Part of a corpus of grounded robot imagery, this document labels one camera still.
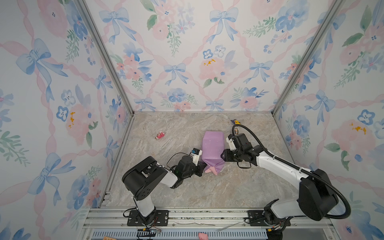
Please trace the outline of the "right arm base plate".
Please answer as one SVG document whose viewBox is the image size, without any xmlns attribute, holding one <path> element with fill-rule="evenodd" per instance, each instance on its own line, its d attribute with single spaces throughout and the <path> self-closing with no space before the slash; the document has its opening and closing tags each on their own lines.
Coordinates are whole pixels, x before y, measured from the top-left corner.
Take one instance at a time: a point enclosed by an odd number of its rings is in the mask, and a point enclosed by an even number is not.
<svg viewBox="0 0 384 240">
<path fill-rule="evenodd" d="M 287 218 L 278 219 L 272 212 L 264 210 L 249 210 L 248 216 L 244 219 L 246 224 L 252 227 L 284 227 L 291 226 L 291 222 Z"/>
</svg>

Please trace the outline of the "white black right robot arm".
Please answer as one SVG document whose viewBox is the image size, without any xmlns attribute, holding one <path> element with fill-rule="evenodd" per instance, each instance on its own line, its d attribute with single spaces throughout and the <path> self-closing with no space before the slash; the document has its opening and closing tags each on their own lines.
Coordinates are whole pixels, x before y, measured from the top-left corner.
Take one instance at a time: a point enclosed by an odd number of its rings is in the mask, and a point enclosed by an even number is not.
<svg viewBox="0 0 384 240">
<path fill-rule="evenodd" d="M 276 199 L 264 207 L 262 219 L 267 225 L 277 225 L 290 217 L 308 217 L 320 221 L 339 203 L 339 196 L 330 187 L 331 182 L 325 172 L 311 172 L 290 162 L 280 161 L 276 155 L 264 151 L 260 146 L 246 151 L 225 149 L 221 158 L 225 162 L 248 162 L 268 170 L 298 190 L 290 199 Z"/>
</svg>

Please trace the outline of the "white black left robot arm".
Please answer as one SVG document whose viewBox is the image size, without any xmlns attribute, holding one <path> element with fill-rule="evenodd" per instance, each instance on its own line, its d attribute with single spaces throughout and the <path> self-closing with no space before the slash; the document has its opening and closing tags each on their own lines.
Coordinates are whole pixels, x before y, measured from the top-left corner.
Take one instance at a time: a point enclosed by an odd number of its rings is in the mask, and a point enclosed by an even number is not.
<svg viewBox="0 0 384 240">
<path fill-rule="evenodd" d="M 153 225 L 166 226 L 169 211 L 156 209 L 151 197 L 152 191 L 159 184 L 176 189 L 184 180 L 194 175 L 201 177 L 206 166 L 203 161 L 194 163 L 193 157 L 186 155 L 168 170 L 149 156 L 128 170 L 123 175 L 122 182 L 133 194 L 136 208 L 130 210 L 127 225 L 147 228 Z"/>
</svg>

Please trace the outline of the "pink purple wrapping paper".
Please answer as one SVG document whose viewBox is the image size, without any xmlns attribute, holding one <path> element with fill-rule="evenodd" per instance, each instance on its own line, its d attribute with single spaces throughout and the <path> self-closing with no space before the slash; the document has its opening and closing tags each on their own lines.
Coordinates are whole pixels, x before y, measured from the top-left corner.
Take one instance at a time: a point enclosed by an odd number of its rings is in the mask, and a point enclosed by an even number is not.
<svg viewBox="0 0 384 240">
<path fill-rule="evenodd" d="M 225 150 L 225 138 L 223 132 L 207 131 L 202 141 L 202 160 L 207 164 L 205 173 L 218 175 L 224 168 L 225 161 L 221 154 Z"/>
</svg>

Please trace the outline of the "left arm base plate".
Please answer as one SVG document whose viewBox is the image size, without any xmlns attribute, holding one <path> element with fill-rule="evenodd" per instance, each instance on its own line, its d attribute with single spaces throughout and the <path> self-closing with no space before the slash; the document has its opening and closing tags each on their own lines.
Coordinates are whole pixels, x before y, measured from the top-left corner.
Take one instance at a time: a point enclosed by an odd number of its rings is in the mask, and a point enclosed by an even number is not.
<svg viewBox="0 0 384 240">
<path fill-rule="evenodd" d="M 129 227 L 166 227 L 169 221 L 168 210 L 154 210 L 147 217 L 141 215 L 138 210 L 130 210 L 127 218 L 127 226 Z"/>
</svg>

